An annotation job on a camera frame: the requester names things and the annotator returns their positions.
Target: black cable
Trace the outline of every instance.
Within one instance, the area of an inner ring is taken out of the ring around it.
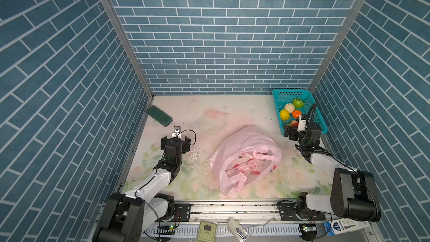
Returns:
[[[158,233],[158,239],[156,239],[155,237],[149,236],[149,235],[146,233],[146,231],[143,231],[143,233],[144,233],[144,234],[146,234],[146,236],[147,236],[147,237],[149,237],[149,238],[151,238],[151,239],[153,239],[153,240],[155,240],[155,241],[160,242],[160,241],[161,241],[161,222],[160,222],[160,218],[158,217],[157,211],[155,211],[155,209],[154,209],[150,204],[148,204],[148,202],[146,202],[146,200],[145,200],[145,199],[143,199],[143,201],[144,201],[144,202],[145,202],[145,204],[146,204],[146,205],[148,205],[148,206],[149,206],[149,208],[150,208],[150,209],[152,209],[152,211],[155,213],[155,216],[157,217],[157,221],[158,221],[158,228],[160,229],[160,231],[159,231],[159,233]]]
[[[277,203],[276,203],[276,207],[277,207],[277,209],[279,209],[280,211],[281,211],[281,210],[283,210],[283,209],[280,207],[280,205],[281,205],[283,202],[290,202],[290,203],[296,204],[296,202],[293,202],[293,201],[291,201],[291,200],[281,200],[281,201],[279,201],[279,202],[277,202]]]
[[[333,222],[333,217],[332,217],[332,215],[330,214],[330,226],[328,227],[327,232],[326,232],[325,234],[323,234],[322,236],[320,236],[320,237],[316,237],[316,238],[312,239],[312,241],[314,241],[315,239],[319,239],[319,238],[325,237],[325,236],[330,232],[330,229],[331,229],[331,223],[332,223],[332,222]]]
[[[139,189],[137,189],[136,191],[135,191],[135,197],[136,198],[139,198],[139,197],[137,197],[137,195],[136,195],[136,193],[137,193],[137,191],[138,190],[140,190],[140,189],[142,189],[143,187],[145,187],[146,185],[148,185],[153,179],[155,178],[155,176],[153,176],[145,185],[143,185],[142,187],[140,187]]]
[[[375,207],[375,210],[373,211],[373,214],[372,214],[372,216],[370,216],[367,220],[357,220],[357,221],[368,221],[368,220],[370,220],[371,218],[373,218],[375,215],[376,215],[376,208],[378,207],[377,205],[376,205],[376,201],[375,201],[375,199],[373,198],[373,195],[372,195],[372,192],[369,190],[369,188],[367,187],[367,185],[366,185],[366,183],[364,182],[364,180],[362,180],[361,178],[360,178],[360,176],[358,175],[358,173],[352,168],[352,167],[350,167],[350,166],[348,166],[347,164],[344,164],[344,163],[342,163],[341,161],[339,161],[339,160],[337,160],[334,156],[331,156],[333,159],[335,159],[339,164],[341,164],[341,165],[343,165],[344,167],[346,167],[346,168],[349,168],[350,170],[352,170],[356,175],[357,175],[357,177],[361,180],[361,182],[363,183],[363,185],[364,185],[364,187],[366,188],[366,190],[367,190],[367,192],[369,193],[369,195],[370,195],[370,198],[372,198],[372,201],[373,201],[373,205],[374,205],[374,207]]]
[[[197,142],[197,134],[196,134],[196,132],[194,132],[194,130],[191,130],[191,129],[184,130],[184,131],[182,131],[182,132],[177,133],[177,134],[176,134],[176,137],[178,137],[181,133],[183,133],[183,132],[185,132],[185,131],[191,131],[191,132],[193,132],[193,133],[194,133],[194,136],[195,136],[195,138],[194,138],[194,143],[193,143],[193,144],[190,144],[190,146],[194,146],[194,144]]]
[[[307,120],[306,120],[306,122],[308,122],[308,120],[310,121],[310,126],[312,127],[312,123],[314,122],[314,116],[315,116],[315,113],[316,113],[316,104],[313,104],[312,106],[311,106],[311,108],[309,109],[309,112],[308,112],[308,118],[307,118]],[[298,149],[298,151],[300,152],[300,153],[303,153],[303,154],[314,154],[314,153],[318,153],[318,154],[325,154],[325,155],[328,155],[328,156],[331,156],[333,159],[335,159],[338,163],[340,163],[341,165],[343,165],[344,167],[346,167],[346,168],[349,168],[350,170],[352,170],[356,175],[357,175],[357,177],[358,178],[360,178],[360,176],[358,175],[358,173],[352,168],[352,167],[350,167],[350,166],[348,166],[348,165],[346,165],[346,164],[344,164],[344,163],[342,163],[341,161],[339,161],[338,159],[336,159],[334,156],[333,156],[333,154],[332,153],[330,153],[329,151],[327,151],[326,149],[323,149],[323,148],[318,148],[318,149],[314,149],[314,150],[305,150],[305,144],[304,144],[304,142],[305,142],[305,140],[307,140],[306,138],[310,135],[310,132],[311,132],[311,130],[310,129],[306,129],[306,133],[305,133],[305,135],[303,136],[303,138],[300,140],[300,142],[299,142],[299,146],[297,146],[297,145],[295,145],[295,148],[296,149]],[[372,198],[372,201],[373,201],[373,205],[374,205],[374,212],[373,212],[373,214],[372,214],[372,216],[371,217],[369,217],[367,220],[359,220],[359,221],[368,221],[368,220],[370,220],[370,219],[372,219],[375,215],[376,215],[376,209],[377,209],[377,205],[376,205],[376,201],[375,201],[375,199],[373,198],[373,195],[372,195],[372,192],[369,190],[369,188],[367,187],[367,185],[366,185],[366,183],[362,180],[362,182],[363,182],[363,185],[364,185],[364,187],[366,188],[366,190],[367,190],[367,192],[369,193],[369,195],[370,195],[370,197]]]
[[[174,229],[178,228],[180,226],[180,224],[181,224],[181,216],[179,215],[179,211],[176,211],[176,212],[178,213],[178,225],[175,226]]]

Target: yellow fruit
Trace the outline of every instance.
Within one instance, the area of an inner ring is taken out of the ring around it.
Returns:
[[[281,116],[282,121],[286,121],[290,118],[290,113],[287,110],[281,110],[279,116]]]

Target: orange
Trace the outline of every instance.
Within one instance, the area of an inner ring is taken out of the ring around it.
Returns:
[[[298,119],[298,117],[300,116],[300,114],[301,114],[300,110],[294,110],[291,115],[293,115],[294,118]]]

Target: red fruit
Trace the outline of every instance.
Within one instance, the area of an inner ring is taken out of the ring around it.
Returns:
[[[298,127],[298,121],[291,121],[291,122],[290,122],[290,125],[291,125],[292,127]]]

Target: robotic arm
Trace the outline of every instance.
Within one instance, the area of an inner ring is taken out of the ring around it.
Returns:
[[[296,140],[296,148],[309,162],[333,177],[331,195],[301,193],[295,212],[301,218],[310,218],[319,212],[335,214],[340,218],[358,221],[378,221],[381,218],[378,191],[374,176],[341,163],[320,147],[320,126],[314,122],[316,104],[308,114],[299,117],[297,128],[285,126],[284,137]]]
[[[182,154],[190,151],[190,146],[189,138],[182,140],[179,126],[174,127],[171,138],[163,137],[160,148],[164,153],[151,175],[125,194],[114,193],[107,199],[92,241],[138,241],[142,230],[159,216],[160,220],[173,218],[174,197],[158,192],[175,179],[182,164]]]

